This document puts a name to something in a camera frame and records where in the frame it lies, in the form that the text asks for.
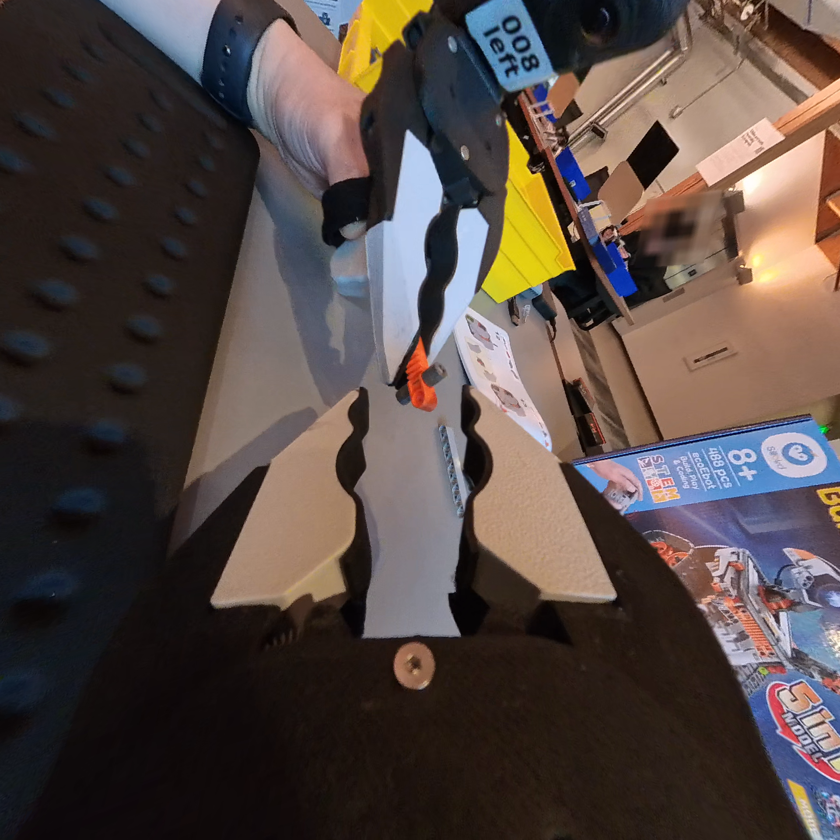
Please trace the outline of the grey desk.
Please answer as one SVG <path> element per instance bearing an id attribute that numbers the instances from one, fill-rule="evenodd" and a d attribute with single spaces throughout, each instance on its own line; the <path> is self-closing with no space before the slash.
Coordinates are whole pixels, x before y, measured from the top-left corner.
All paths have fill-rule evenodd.
<path id="1" fill-rule="evenodd" d="M 321 207 L 271 142 L 260 161 L 213 371 L 174 517 L 168 554 L 256 468 L 271 461 L 351 390 L 370 399 L 364 504 L 373 573 L 367 637 L 457 636 L 448 594 L 461 533 L 438 432 L 459 455 L 467 382 L 454 339 L 440 361 L 437 414 L 398 405 L 376 363 L 367 300 L 333 285 Z"/>

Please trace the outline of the white instruction booklet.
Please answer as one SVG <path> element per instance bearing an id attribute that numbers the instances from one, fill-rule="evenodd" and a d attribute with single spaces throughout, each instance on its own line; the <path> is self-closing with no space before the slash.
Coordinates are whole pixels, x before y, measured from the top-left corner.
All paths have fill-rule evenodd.
<path id="1" fill-rule="evenodd" d="M 468 308 L 453 335 L 469 383 L 551 451 L 549 429 L 522 383 L 508 332 Z"/>

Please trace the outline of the grey toy pin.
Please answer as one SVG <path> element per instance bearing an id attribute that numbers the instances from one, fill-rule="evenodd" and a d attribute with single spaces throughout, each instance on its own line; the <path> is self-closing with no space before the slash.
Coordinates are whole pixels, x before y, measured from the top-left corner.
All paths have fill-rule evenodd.
<path id="1" fill-rule="evenodd" d="M 401 405 L 411 405 L 431 412 L 438 404 L 435 386 L 447 375 L 441 363 L 431 364 L 422 373 L 409 375 L 406 383 L 396 391 L 395 398 Z"/>

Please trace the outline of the orange toy gear rack piece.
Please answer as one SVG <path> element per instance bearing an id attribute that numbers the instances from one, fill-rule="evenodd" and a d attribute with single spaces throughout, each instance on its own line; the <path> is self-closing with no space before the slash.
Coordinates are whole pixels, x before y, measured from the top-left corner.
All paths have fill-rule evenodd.
<path id="1" fill-rule="evenodd" d="M 434 365 L 429 362 L 423 339 L 419 338 L 416 347 L 406 363 L 406 387 L 409 403 L 416 409 L 431 413 L 437 409 L 438 398 L 435 385 Z"/>

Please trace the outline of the blue storage bin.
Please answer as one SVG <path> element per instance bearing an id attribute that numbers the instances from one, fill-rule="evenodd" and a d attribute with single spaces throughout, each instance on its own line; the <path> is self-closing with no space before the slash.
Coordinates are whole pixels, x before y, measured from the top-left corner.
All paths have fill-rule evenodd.
<path id="1" fill-rule="evenodd" d="M 568 146 L 563 147 L 554 158 L 554 161 L 560 175 L 568 185 L 574 200 L 577 203 L 583 203 L 591 194 L 592 188 L 586 180 L 571 148 Z"/>
<path id="2" fill-rule="evenodd" d="M 622 252 L 615 241 L 607 244 L 606 251 L 611 257 L 615 268 L 606 274 L 615 293 L 628 298 L 638 292 L 637 284 L 631 276 Z"/>

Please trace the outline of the white wall vent plate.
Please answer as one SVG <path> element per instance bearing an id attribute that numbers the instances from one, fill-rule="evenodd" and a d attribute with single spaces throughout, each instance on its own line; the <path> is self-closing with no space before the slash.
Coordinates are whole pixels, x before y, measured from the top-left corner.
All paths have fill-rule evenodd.
<path id="1" fill-rule="evenodd" d="M 684 363 L 689 372 L 697 372 L 712 364 L 729 360 L 738 355 L 739 351 L 734 343 L 721 341 L 705 349 L 688 353 L 684 356 Z"/>

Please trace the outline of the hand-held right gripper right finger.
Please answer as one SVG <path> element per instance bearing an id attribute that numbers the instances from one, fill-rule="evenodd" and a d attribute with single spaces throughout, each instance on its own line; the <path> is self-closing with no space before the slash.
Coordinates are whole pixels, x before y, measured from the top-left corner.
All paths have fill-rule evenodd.
<path id="1" fill-rule="evenodd" d="M 472 385 L 461 393 L 469 489 L 449 608 L 462 636 L 489 615 L 526 629 L 561 603 L 613 603 L 616 589 L 561 462 Z"/>

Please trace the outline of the grey toy beam with holes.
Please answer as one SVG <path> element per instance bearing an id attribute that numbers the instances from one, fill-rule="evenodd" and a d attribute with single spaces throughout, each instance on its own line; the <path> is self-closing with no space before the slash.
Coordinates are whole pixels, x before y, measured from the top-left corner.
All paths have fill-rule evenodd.
<path id="1" fill-rule="evenodd" d="M 444 457 L 448 486 L 458 519 L 466 514 L 467 501 L 471 492 L 471 485 L 463 470 L 462 458 L 455 439 L 455 430 L 447 425 L 437 427 L 440 447 Z"/>

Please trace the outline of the black perforated panel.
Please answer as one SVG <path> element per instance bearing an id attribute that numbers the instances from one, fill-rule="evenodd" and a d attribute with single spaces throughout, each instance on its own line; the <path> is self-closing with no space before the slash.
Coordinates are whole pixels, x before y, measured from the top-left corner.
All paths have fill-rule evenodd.
<path id="1" fill-rule="evenodd" d="M 102 2 L 2 2 L 2 838 L 165 557 L 259 152 Z"/>

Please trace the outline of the white paper sign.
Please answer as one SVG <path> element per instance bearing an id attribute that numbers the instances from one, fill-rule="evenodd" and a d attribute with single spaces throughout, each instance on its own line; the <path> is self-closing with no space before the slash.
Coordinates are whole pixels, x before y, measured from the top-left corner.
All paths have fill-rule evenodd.
<path id="1" fill-rule="evenodd" d="M 771 121 L 762 119 L 696 165 L 697 173 L 712 187 L 784 140 Z"/>

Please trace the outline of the person's left hand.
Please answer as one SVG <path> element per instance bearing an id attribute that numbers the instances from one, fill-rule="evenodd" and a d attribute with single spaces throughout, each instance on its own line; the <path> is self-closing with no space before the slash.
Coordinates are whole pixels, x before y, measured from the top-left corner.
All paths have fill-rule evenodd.
<path id="1" fill-rule="evenodd" d="M 363 100 L 285 20 L 260 37 L 246 88 L 253 124 L 317 198 L 370 173 L 360 129 Z"/>

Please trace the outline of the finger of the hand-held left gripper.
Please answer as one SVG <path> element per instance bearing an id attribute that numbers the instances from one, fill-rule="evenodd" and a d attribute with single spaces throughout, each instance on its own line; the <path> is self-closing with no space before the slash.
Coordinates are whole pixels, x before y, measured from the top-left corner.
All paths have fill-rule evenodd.
<path id="1" fill-rule="evenodd" d="M 429 149 L 403 135 L 393 213 L 365 236 L 374 346 L 381 378 L 393 385 L 421 327 L 418 301 L 427 277 L 426 238 L 442 186 Z"/>
<path id="2" fill-rule="evenodd" d="M 496 257 L 503 217 L 489 223 L 477 207 L 446 204 L 430 224 L 426 276 L 418 293 L 418 335 L 437 360 Z"/>

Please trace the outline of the yellow plastic bin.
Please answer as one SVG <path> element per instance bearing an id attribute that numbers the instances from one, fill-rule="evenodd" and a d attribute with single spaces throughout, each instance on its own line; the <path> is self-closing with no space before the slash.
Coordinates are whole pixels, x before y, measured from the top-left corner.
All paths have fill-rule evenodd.
<path id="1" fill-rule="evenodd" d="M 403 28 L 431 1 L 363 1 L 350 16 L 339 58 L 339 75 L 370 93 L 382 72 L 382 55 L 402 39 Z M 523 129 L 507 120 L 509 174 L 500 249 L 482 286 L 497 303 L 541 285 L 574 262 L 540 174 L 528 168 Z"/>

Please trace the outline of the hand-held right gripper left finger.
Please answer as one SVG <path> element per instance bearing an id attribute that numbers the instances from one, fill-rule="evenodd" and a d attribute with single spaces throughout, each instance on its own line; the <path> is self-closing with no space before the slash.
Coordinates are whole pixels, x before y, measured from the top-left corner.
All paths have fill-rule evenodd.
<path id="1" fill-rule="evenodd" d="M 211 597 L 213 608 L 340 602 L 362 634 L 372 577 L 364 504 L 370 398 L 353 389 L 268 464 Z"/>

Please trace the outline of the blue toy kit box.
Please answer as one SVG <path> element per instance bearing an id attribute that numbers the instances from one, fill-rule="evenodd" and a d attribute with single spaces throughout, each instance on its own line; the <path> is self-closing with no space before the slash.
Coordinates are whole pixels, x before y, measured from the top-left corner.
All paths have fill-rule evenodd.
<path id="1" fill-rule="evenodd" d="M 574 466 L 680 578 L 810 838 L 839 834 L 839 464 L 810 415 Z"/>

